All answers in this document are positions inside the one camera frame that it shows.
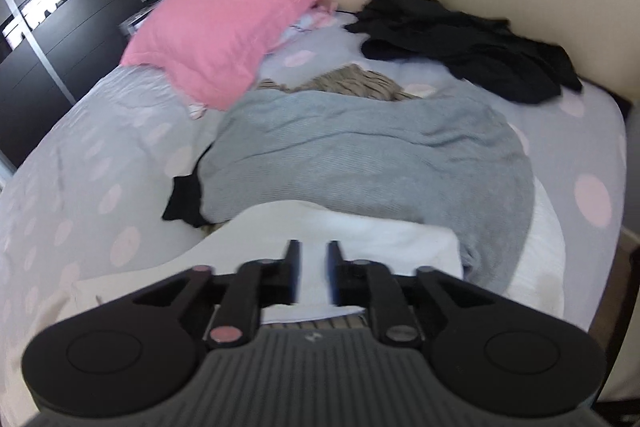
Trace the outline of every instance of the bed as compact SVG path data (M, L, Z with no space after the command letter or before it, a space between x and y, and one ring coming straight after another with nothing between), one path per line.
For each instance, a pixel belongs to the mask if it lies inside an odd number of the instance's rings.
M421 96L460 82L430 60L364 58L364 36L342 26L365 1L338 0L343 12L266 57L258 79L294 87L356 63ZM548 194L564 242L562 317L586 330L622 221L625 125L606 89L628 99L640 92L636 0L441 1L506 16L523 35L560 42L585 79L582 94L564 91L532 107L473 89L506 117ZM191 120L164 73L142 66L116 68L58 122L0 195L0 353L15 355L24 346L38 329L38 309L57 290L167 263L203 240L201 230L162 221L161 214L172 178L191 172L222 118L208 110ZM557 285L536 283L541 295L545 284ZM11 360L3 361L5 372Z

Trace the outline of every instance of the black clothing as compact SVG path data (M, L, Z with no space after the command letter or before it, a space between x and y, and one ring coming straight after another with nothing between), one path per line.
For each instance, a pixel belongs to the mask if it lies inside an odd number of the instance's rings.
M582 90L560 46L514 35L507 19L484 19L447 10L433 0L371 0L351 33L370 35L362 54L375 60L426 57L457 78L519 103L541 103L560 86Z
M202 186L198 178L198 166L204 155L206 155L212 147L213 144L209 145L206 151L200 155L191 174L188 174L188 176L176 176L174 178L174 189L171 191L171 196L169 196L169 201L162 214L162 220L176 221L177 219L181 219L194 229L212 225L212 223L207 221L200 213Z

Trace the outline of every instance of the polka dot duvet cover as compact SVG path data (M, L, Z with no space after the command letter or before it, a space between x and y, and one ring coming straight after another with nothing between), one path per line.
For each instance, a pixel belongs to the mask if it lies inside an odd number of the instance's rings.
M337 14L269 55L259 79L294 87L355 62L418 96L460 82L425 59L363 58L365 36L341 27L351 20ZM587 84L582 94L564 92L537 107L476 89L507 117L548 192L566 243L564 317L588 328L622 219L622 116L609 95ZM161 215L172 177L193 169L221 118L208 110L191 120L164 74L140 66L116 68L58 122L0 195L0 353L20 341L38 304L58 288L158 266L203 239Z

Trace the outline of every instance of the wardrobe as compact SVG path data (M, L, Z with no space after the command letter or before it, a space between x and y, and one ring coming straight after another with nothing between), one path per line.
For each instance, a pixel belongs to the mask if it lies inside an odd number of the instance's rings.
M0 0L0 158L15 168L117 66L144 0Z

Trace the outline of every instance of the floor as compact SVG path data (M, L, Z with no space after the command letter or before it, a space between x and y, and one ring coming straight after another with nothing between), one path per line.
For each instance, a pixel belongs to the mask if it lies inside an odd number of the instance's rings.
M626 291L626 283L631 272L629 254L636 245L628 239L621 237L613 259L611 271L609 272L609 282L602 296L596 316L591 323L589 334L605 349L609 344L609 339L613 333L614 326L620 313Z

